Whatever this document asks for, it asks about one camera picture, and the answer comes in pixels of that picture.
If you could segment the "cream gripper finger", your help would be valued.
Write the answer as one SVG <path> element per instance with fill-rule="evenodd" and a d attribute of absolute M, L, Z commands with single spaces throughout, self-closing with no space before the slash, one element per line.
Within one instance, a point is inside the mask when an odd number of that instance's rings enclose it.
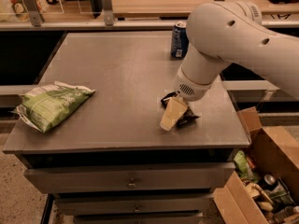
<path fill-rule="evenodd" d="M 164 111 L 160 126 L 170 131 L 187 111 L 188 105 L 181 97 L 171 97 Z"/>

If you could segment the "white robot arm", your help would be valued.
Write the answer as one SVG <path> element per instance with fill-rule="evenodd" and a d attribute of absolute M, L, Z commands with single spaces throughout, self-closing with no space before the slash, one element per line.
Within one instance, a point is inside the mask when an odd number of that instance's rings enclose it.
<path fill-rule="evenodd" d="M 187 19 L 187 54 L 174 79 L 160 122 L 171 130 L 187 111 L 189 101 L 202 99 L 216 77 L 230 64 L 239 64 L 299 98 L 299 38 L 262 26 L 260 9 L 251 2 L 208 2 Z"/>

